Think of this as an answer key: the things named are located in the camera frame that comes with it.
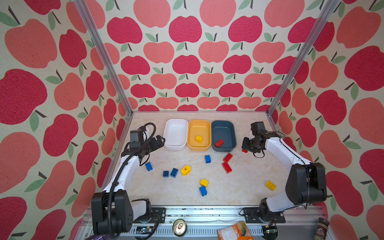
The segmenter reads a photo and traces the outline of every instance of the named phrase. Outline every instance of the toy building block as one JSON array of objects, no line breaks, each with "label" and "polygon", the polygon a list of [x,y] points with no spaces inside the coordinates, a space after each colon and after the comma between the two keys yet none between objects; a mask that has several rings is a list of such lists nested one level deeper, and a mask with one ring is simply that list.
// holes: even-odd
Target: toy building block
[{"label": "toy building block", "polygon": [[171,177],[176,177],[178,171],[179,171],[178,169],[173,168],[172,173],[170,174],[170,176]]},{"label": "toy building block", "polygon": [[150,162],[149,162],[149,163],[146,163],[146,164],[145,164],[145,167],[147,168],[148,172],[151,171],[151,170],[153,169],[153,168],[152,168],[152,165],[151,165]]},{"label": "toy building block", "polygon": [[265,186],[269,189],[271,189],[272,191],[276,188],[276,185],[274,185],[272,182],[270,181],[267,181],[267,183],[265,184]]},{"label": "toy building block", "polygon": [[207,194],[207,190],[205,189],[205,187],[204,186],[202,186],[201,188],[199,188],[200,189],[200,193],[201,193],[201,196],[203,196],[204,197],[204,195],[206,195]]},{"label": "toy building block", "polygon": [[224,168],[224,170],[227,172],[227,173],[230,173],[230,172],[232,172],[232,169],[231,169],[231,167],[228,165],[228,163],[223,163],[223,168]]},{"label": "toy building block", "polygon": [[229,162],[229,160],[231,160],[232,157],[233,157],[232,154],[228,153],[228,155],[226,155],[223,160],[224,162]]},{"label": "toy building block", "polygon": [[220,147],[223,144],[224,144],[224,141],[220,139],[217,143],[215,143],[215,147]]},{"label": "toy building block", "polygon": [[186,165],[186,166],[184,166],[184,167],[181,169],[181,174],[182,174],[183,176],[188,175],[190,172],[191,172],[191,167],[190,167],[189,165]]},{"label": "toy building block", "polygon": [[209,155],[205,156],[205,163],[210,163],[211,162],[211,157]]},{"label": "toy building block", "polygon": [[195,139],[196,142],[199,142],[199,143],[202,143],[203,142],[203,137],[202,136],[199,136],[197,135],[196,139]]},{"label": "toy building block", "polygon": [[205,180],[205,179],[201,179],[200,184],[201,184],[202,186],[204,186],[204,187],[208,187],[209,182],[208,182],[207,180]]}]

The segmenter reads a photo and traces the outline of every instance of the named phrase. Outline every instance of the plastic container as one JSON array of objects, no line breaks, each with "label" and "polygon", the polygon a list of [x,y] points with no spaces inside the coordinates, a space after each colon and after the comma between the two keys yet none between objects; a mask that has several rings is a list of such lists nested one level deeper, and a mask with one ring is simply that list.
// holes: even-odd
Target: plastic container
[{"label": "plastic container", "polygon": [[164,147],[169,150],[183,150],[187,143],[188,122],[185,119],[169,119],[164,129]]},{"label": "plastic container", "polygon": [[[212,128],[212,148],[217,152],[231,152],[236,147],[235,127],[230,121],[213,121]],[[215,147],[215,143],[222,139],[223,145]]]},{"label": "plastic container", "polygon": [[[202,136],[201,143],[196,142],[196,136]],[[211,123],[206,120],[192,120],[188,125],[187,144],[192,151],[206,151],[211,146]]]}]

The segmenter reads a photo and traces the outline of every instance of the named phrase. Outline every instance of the dark blue bin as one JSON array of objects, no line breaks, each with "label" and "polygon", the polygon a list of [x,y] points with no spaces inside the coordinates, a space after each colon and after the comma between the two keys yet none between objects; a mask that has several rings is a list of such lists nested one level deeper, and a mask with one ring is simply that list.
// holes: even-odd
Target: dark blue bin
[{"label": "dark blue bin", "polygon": [[[230,121],[217,120],[211,123],[212,148],[217,152],[231,152],[236,147],[235,127]],[[215,143],[223,140],[224,144],[215,147]]]}]

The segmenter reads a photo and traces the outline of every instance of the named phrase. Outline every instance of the green leaf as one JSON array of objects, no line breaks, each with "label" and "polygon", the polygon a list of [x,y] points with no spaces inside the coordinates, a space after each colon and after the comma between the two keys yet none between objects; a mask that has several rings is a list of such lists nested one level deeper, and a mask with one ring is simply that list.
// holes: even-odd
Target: green leaf
[{"label": "green leaf", "polygon": [[205,33],[205,36],[207,37],[207,39],[208,39],[209,41],[211,41],[211,42],[214,41],[214,37],[212,36],[212,34],[210,34],[210,33]]},{"label": "green leaf", "polygon": [[38,188],[40,188],[45,182],[45,179],[39,179],[39,180],[36,180],[34,182],[32,182],[24,192],[31,192],[33,190],[36,190]]},{"label": "green leaf", "polygon": [[73,194],[72,196],[70,196],[67,200],[67,202],[65,203],[65,205],[68,205],[70,203],[72,203],[75,199],[77,198],[77,194]]},{"label": "green leaf", "polygon": [[161,73],[161,70],[158,69],[158,68],[153,68],[153,70],[155,70],[155,72],[157,72],[158,74],[162,74],[162,73]]},{"label": "green leaf", "polygon": [[229,74],[229,75],[228,75],[228,77],[226,77],[226,78],[225,78],[225,80],[228,80],[228,79],[231,79],[231,78],[233,78],[233,76],[234,76],[234,75],[235,75],[234,73],[232,73],[232,74]]},{"label": "green leaf", "polygon": [[358,145],[355,142],[346,141],[346,142],[344,142],[344,144],[345,144],[345,146],[347,146],[350,149],[361,149],[360,145]]},{"label": "green leaf", "polygon": [[79,73],[80,73],[80,77],[83,76],[83,72],[84,72],[83,65],[80,63],[80,64],[79,64]]},{"label": "green leaf", "polygon": [[307,93],[307,96],[308,97],[314,97],[314,96],[316,96],[317,94],[315,93],[315,92],[309,92],[309,93]]},{"label": "green leaf", "polygon": [[240,43],[236,43],[236,44],[231,48],[231,50],[236,50],[236,49],[238,49],[240,46],[241,46],[241,42],[240,42]]},{"label": "green leaf", "polygon": [[33,132],[36,131],[37,127],[39,126],[39,116],[36,112],[33,112],[29,117],[29,125],[31,126]]},{"label": "green leaf", "polygon": [[312,49],[312,52],[311,52],[311,58],[312,58],[312,60],[314,60],[315,57],[316,57],[316,49],[313,48],[313,49]]},{"label": "green leaf", "polygon": [[152,41],[152,42],[156,42],[156,38],[152,35],[152,34],[149,34],[149,33],[146,33],[145,34],[147,36],[147,38]]},{"label": "green leaf", "polygon": [[251,0],[244,0],[244,1],[240,4],[239,9],[245,9],[250,3],[251,3]]},{"label": "green leaf", "polygon": [[319,125],[320,125],[321,130],[324,128],[324,124],[325,124],[324,118],[321,117],[319,120]]},{"label": "green leaf", "polygon": [[173,5],[173,10],[179,9],[183,5],[183,0],[177,0]]},{"label": "green leaf", "polygon": [[331,198],[331,207],[332,207],[332,210],[335,211],[336,210],[336,199],[334,197]]},{"label": "green leaf", "polygon": [[264,38],[267,42],[272,42],[272,36],[269,33],[264,33]]},{"label": "green leaf", "polygon": [[56,77],[56,76],[49,76],[49,77],[47,77],[45,80],[47,80],[48,82],[53,83],[53,84],[59,84],[59,83],[61,83],[60,78],[58,78],[58,77]]},{"label": "green leaf", "polygon": [[338,57],[335,57],[334,59],[333,59],[333,61],[332,61],[332,63],[340,63],[340,62],[342,62],[342,61],[344,61],[346,59],[346,57],[344,57],[344,56],[338,56]]},{"label": "green leaf", "polygon": [[287,52],[295,50],[299,45],[300,45],[300,43],[296,43],[296,44],[290,46],[290,48],[288,48]]},{"label": "green leaf", "polygon": [[55,17],[53,16],[53,12],[50,12],[48,14],[48,23],[49,23],[49,28],[51,30],[55,29],[55,26],[56,26],[56,20],[55,20]]},{"label": "green leaf", "polygon": [[105,10],[111,11],[114,6],[115,6],[115,1],[114,0],[108,0],[107,4],[105,5]]},{"label": "green leaf", "polygon": [[211,73],[211,69],[209,69],[209,68],[207,68],[207,67],[203,67],[203,69],[204,69],[204,71],[205,71],[206,73]]},{"label": "green leaf", "polygon": [[93,43],[92,43],[90,40],[86,40],[85,42],[86,42],[86,43],[88,44],[88,46],[90,46],[91,48],[95,47],[95,45],[93,45]]},{"label": "green leaf", "polygon": [[274,80],[279,80],[279,79],[282,78],[283,76],[284,76],[284,74],[277,75],[277,77],[273,78],[272,81],[274,81]]},{"label": "green leaf", "polygon": [[86,118],[87,117],[87,114],[85,112],[82,112],[82,113],[79,113],[77,115],[78,118]]},{"label": "green leaf", "polygon": [[0,22],[7,26],[18,26],[17,22],[5,13],[0,12]]},{"label": "green leaf", "polygon": [[351,97],[353,100],[356,100],[359,94],[359,86],[357,84],[353,84],[351,87]]},{"label": "green leaf", "polygon": [[311,3],[311,5],[308,6],[308,8],[306,10],[314,9],[315,7],[319,6],[321,4],[321,2],[322,2],[322,0],[314,1],[313,3]]},{"label": "green leaf", "polygon": [[339,17],[341,18],[343,17],[344,9],[345,9],[345,3],[341,2],[339,6],[339,11],[338,11]]},{"label": "green leaf", "polygon": [[180,43],[177,48],[176,48],[176,51],[180,51],[181,49],[183,49],[185,46],[185,43]]},{"label": "green leaf", "polygon": [[379,195],[379,191],[378,191],[378,189],[377,189],[376,184],[371,183],[371,184],[368,186],[368,193],[369,193],[369,196],[371,197],[371,199],[372,199],[373,201],[376,201],[377,196]]},{"label": "green leaf", "polygon": [[128,43],[124,43],[123,45],[121,45],[120,52],[124,52],[127,49],[128,49]]},{"label": "green leaf", "polygon": [[381,1],[379,1],[378,3],[376,3],[376,4],[371,8],[371,11],[372,11],[372,12],[379,11],[379,10],[382,9],[383,7],[384,7],[384,0],[381,0]]},{"label": "green leaf", "polygon": [[70,144],[70,145],[68,146],[68,157],[69,157],[69,158],[72,158],[72,155],[73,155],[73,145]]}]

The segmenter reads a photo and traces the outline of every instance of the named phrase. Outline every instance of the wall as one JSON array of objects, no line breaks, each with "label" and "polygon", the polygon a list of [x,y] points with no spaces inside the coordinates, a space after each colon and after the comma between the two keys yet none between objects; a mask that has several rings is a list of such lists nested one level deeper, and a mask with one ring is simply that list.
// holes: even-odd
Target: wall
[{"label": "wall", "polygon": [[383,3],[341,2],[331,44],[306,57],[309,76],[277,107],[284,141],[326,167],[322,205],[339,240],[384,239]]},{"label": "wall", "polygon": [[0,11],[0,240],[73,239],[125,111],[73,2],[1,1]]},{"label": "wall", "polygon": [[135,111],[266,110],[320,13],[312,0],[98,2]]}]

